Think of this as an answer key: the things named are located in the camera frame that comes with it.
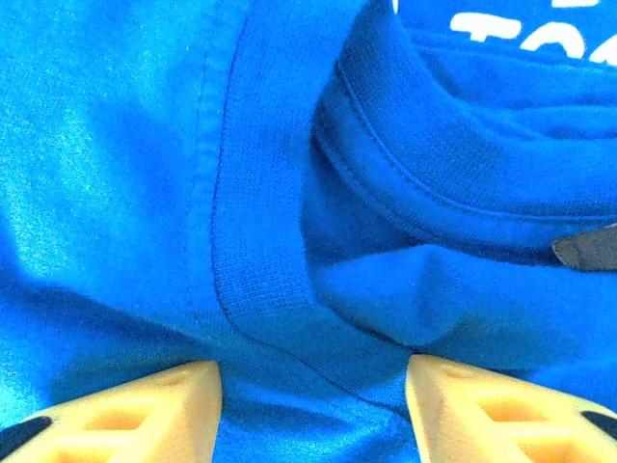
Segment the blue fabric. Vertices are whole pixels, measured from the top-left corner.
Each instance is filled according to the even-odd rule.
[[[611,12],[545,3],[1,2],[0,426],[213,359],[215,461],[417,461],[416,352],[617,409],[550,251],[617,222]]]

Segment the stitching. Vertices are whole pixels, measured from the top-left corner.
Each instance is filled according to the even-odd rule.
[[[366,116],[362,105],[357,97],[355,90],[353,89],[350,80],[346,76],[345,69],[343,68],[340,61],[337,61],[335,64],[335,75],[340,81],[341,88],[343,90],[344,95],[346,96],[350,107],[354,111],[354,114],[357,117],[358,122],[360,123],[364,134],[370,139],[373,145],[376,148],[376,151],[382,156],[384,161],[388,163],[388,165],[396,172],[396,174],[401,177],[405,183],[409,184],[414,190],[417,191],[420,195],[425,198],[438,203],[439,205],[456,210],[460,213],[463,213],[469,217],[480,218],[480,219],[490,219],[495,220],[499,219],[502,221],[509,221],[512,223],[529,223],[529,222],[537,222],[544,223],[545,226],[564,226],[564,225],[574,225],[584,223],[605,223],[606,221],[615,221],[617,218],[616,215],[605,215],[605,216],[582,216],[582,217],[567,217],[567,216],[539,216],[539,215],[523,215],[523,214],[515,214],[504,211],[492,211],[487,209],[481,209],[477,207],[472,207],[466,204],[460,204],[454,202],[448,198],[441,197],[438,193],[431,191],[431,189],[423,185],[422,182],[412,176],[410,173],[406,172],[401,166],[396,162],[395,156],[389,152],[389,150],[384,146],[383,142],[379,139],[375,129],[370,124],[368,117]],[[326,138],[323,132],[320,134],[320,139]],[[344,168],[347,173],[353,178],[353,180],[359,185],[359,187],[368,194],[371,199],[373,199],[377,204],[381,207],[385,208],[388,212],[390,212],[393,216],[395,216],[399,221],[403,221],[405,224],[409,223],[409,220],[394,210],[391,206],[384,204],[383,201],[379,200],[375,193],[370,191],[358,178],[357,175],[353,172],[353,168],[349,165],[349,163],[345,160],[344,156],[340,156],[338,159],[344,164]]]

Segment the knit fabric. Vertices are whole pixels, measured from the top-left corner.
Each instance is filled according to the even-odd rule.
[[[211,359],[214,461],[418,461],[417,352],[617,409],[550,247],[617,222],[613,11],[441,3],[0,2],[0,427]]]

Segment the white letter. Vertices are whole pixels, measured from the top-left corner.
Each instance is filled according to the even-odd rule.
[[[617,35],[600,45],[596,51],[591,54],[589,61],[617,66]]]
[[[553,8],[595,7],[600,0],[552,0]]]
[[[515,39],[523,25],[516,19],[484,13],[458,13],[452,16],[450,29],[456,32],[469,32],[473,41],[485,41],[487,37]]]
[[[570,58],[582,58],[585,40],[572,24],[549,22],[532,33],[521,43],[522,50],[536,51],[547,43],[559,43]]]

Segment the black rubber tip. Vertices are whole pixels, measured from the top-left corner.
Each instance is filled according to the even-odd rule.
[[[19,449],[52,423],[49,417],[36,417],[0,431],[0,460]]]
[[[580,414],[610,437],[617,440],[617,420],[597,412],[581,412]]]

